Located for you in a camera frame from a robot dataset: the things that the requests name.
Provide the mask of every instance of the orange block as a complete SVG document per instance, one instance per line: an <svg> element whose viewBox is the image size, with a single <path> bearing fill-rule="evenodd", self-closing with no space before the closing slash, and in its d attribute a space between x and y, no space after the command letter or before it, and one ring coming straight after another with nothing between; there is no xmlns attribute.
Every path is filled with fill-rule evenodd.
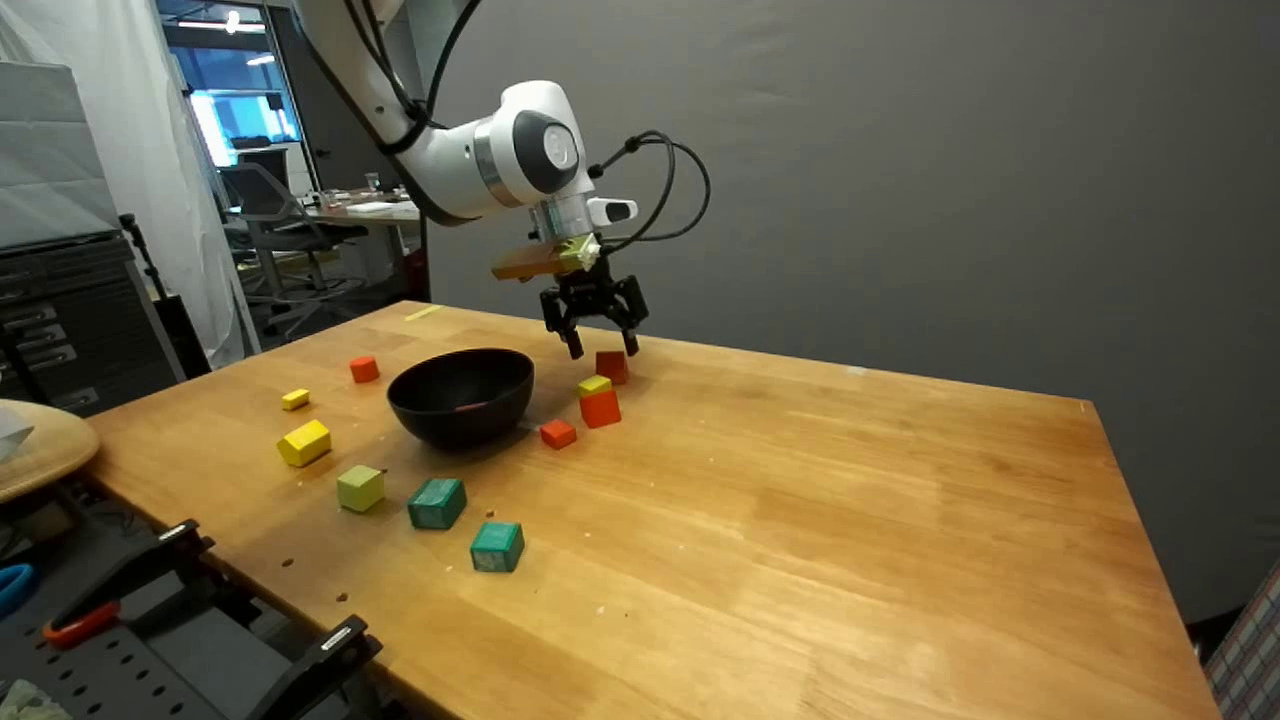
<svg viewBox="0 0 1280 720"><path fill-rule="evenodd" d="M593 394L593 397L584 397L575 404L578 404L587 430L602 430L602 426L624 421L624 409L616 404L616 394Z"/></svg>
<svg viewBox="0 0 1280 720"><path fill-rule="evenodd" d="M611 384L629 384L629 351L594 351L594 378Z"/></svg>
<svg viewBox="0 0 1280 720"><path fill-rule="evenodd" d="M537 433L544 436L549 449L564 449L564 445L575 441L575 430L564 426L564 421L549 421L549 426L541 426Z"/></svg>
<svg viewBox="0 0 1280 720"><path fill-rule="evenodd" d="M374 380L374 361L371 356L355 356L349 368L353 368L355 384L371 384Z"/></svg>

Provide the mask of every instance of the blue block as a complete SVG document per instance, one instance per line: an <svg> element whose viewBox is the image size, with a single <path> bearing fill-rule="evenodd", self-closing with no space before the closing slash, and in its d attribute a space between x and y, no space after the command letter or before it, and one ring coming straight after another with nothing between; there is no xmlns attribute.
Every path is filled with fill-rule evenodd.
<svg viewBox="0 0 1280 720"><path fill-rule="evenodd" d="M502 520L483 520L472 540L472 567L474 574L513 574L523 554L523 529Z"/></svg>
<svg viewBox="0 0 1280 720"><path fill-rule="evenodd" d="M456 518L468 507L468 492L459 480L429 480L406 502L413 529L446 531Z"/></svg>

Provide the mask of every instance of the white wall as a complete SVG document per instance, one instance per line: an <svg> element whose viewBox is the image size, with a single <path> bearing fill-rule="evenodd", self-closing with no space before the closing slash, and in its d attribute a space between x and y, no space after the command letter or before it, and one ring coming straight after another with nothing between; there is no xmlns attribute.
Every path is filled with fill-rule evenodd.
<svg viewBox="0 0 1280 720"><path fill-rule="evenodd" d="M706 158L706 223L624 260L646 332L1092 397L1196 621L1280 547L1275 29L1264 0L479 5L438 118L557 75L594 158L639 130ZM437 296L530 318L489 280L520 235L437 232Z"/></svg>
<svg viewBox="0 0 1280 720"><path fill-rule="evenodd" d="M248 307L154 5L3 0L0 50L22 65L73 69L117 212L138 221L169 294L185 296L209 363L240 361L252 345Z"/></svg>

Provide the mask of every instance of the toy block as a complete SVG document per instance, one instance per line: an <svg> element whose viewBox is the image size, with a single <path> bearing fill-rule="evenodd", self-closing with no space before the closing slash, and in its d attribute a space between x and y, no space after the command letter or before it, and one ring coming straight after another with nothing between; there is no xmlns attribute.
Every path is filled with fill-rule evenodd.
<svg viewBox="0 0 1280 720"><path fill-rule="evenodd" d="M523 554L523 529L502 520L483 520L472 540L472 567L474 574L513 574Z"/></svg>
<svg viewBox="0 0 1280 720"><path fill-rule="evenodd" d="M566 449L575 441L575 430L564 426L564 421L549 421L537 430L537 436L549 445L549 449Z"/></svg>
<svg viewBox="0 0 1280 720"><path fill-rule="evenodd" d="M371 384L379 378L371 356L355 356L349 368L355 384Z"/></svg>
<svg viewBox="0 0 1280 720"><path fill-rule="evenodd" d="M413 529L453 529L456 518L468 507L468 492L459 480L429 480L424 487L413 492L406 502L406 520Z"/></svg>
<svg viewBox="0 0 1280 720"><path fill-rule="evenodd" d="M319 421L306 421L277 441L282 466L302 469L332 449L332 433Z"/></svg>
<svg viewBox="0 0 1280 720"><path fill-rule="evenodd" d="M629 384L629 351L594 351L594 378L611 384Z"/></svg>
<svg viewBox="0 0 1280 720"><path fill-rule="evenodd" d="M293 390L293 394L278 397L278 409L282 409L282 414L294 414L294 409L306 409L306 404L310 404L310 394L306 394L306 390Z"/></svg>
<svg viewBox="0 0 1280 720"><path fill-rule="evenodd" d="M497 280L530 280L530 278L566 278L575 274L570 256L561 256L557 241L544 243L529 243L513 256L502 256L500 266L490 266Z"/></svg>
<svg viewBox="0 0 1280 720"><path fill-rule="evenodd" d="M335 503L343 512L371 512L384 502L384 469L355 466L335 476Z"/></svg>
<svg viewBox="0 0 1280 720"><path fill-rule="evenodd" d="M611 394L611 380L607 378L587 378L575 384L575 397L594 397L594 394Z"/></svg>
<svg viewBox="0 0 1280 720"><path fill-rule="evenodd" d="M616 394L594 394L594 397L584 397L575 404L578 404L587 430L602 430L602 426L624 421L624 409L616 404Z"/></svg>

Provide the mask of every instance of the wooden table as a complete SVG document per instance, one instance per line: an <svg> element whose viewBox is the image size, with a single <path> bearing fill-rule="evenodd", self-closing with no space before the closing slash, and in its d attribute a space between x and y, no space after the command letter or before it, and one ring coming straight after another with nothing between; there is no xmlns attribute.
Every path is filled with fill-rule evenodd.
<svg viewBox="0 0 1280 720"><path fill-rule="evenodd" d="M96 433L79 416L22 402L0 402L0 409L31 426L31 436L16 449L16 456L0 459L0 503L37 492L93 459Z"/></svg>
<svg viewBox="0 0 1280 720"><path fill-rule="evenodd" d="M575 421L587 363L541 326L393 306L96 416L96 476L302 621L360 611L459 716L1214 716L1086 402L646 337L624 426L437 456L384 384L474 345L529 351L530 416ZM316 404L278 414L294 384ZM306 416L335 454L282 469ZM349 466L387 469L379 512L335 507ZM472 498L442 538L406 529L429 476ZM513 578L468 567L489 512L529 531Z"/></svg>

